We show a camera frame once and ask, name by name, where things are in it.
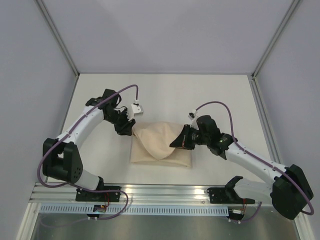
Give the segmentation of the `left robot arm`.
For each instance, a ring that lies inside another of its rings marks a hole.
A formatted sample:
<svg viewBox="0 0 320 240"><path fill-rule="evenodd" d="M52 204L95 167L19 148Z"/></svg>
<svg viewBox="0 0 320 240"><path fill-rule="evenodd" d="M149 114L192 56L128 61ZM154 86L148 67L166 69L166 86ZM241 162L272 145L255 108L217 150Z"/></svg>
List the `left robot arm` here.
<svg viewBox="0 0 320 240"><path fill-rule="evenodd" d="M86 103L81 115L56 138L47 138L42 146L42 159L37 167L37 179L47 188L42 176L60 180L57 187L70 185L76 188L77 201L101 202L111 197L119 201L120 187L105 186L102 177L84 169L80 148L91 132L103 121L114 126L120 136L131 136L135 116L143 114L138 96L129 106L119 107L122 97L119 91L105 89L102 96L92 97Z"/></svg>

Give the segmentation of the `beige cloth drape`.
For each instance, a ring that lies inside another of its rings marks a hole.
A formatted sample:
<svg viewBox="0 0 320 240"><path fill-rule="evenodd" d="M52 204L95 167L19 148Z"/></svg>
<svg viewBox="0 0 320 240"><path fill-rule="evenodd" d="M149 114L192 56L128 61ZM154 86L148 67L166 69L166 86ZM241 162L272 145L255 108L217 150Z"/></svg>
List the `beige cloth drape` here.
<svg viewBox="0 0 320 240"><path fill-rule="evenodd" d="M168 167L192 166L190 150L170 147L184 125L172 122L138 122L132 128L130 162Z"/></svg>

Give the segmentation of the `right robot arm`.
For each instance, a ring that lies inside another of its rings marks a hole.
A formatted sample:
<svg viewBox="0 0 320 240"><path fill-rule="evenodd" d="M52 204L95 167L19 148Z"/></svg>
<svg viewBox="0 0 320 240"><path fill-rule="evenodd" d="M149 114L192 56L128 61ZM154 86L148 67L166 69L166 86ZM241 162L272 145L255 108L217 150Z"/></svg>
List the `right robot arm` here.
<svg viewBox="0 0 320 240"><path fill-rule="evenodd" d="M203 115L183 126L172 148L194 150L206 146L210 152L226 161L240 165L260 178L260 182L235 176L225 185L225 196L232 203L250 199L273 205L283 217L293 220L314 197L303 170L293 164L285 166L258 158L232 135L223 133L216 122Z"/></svg>

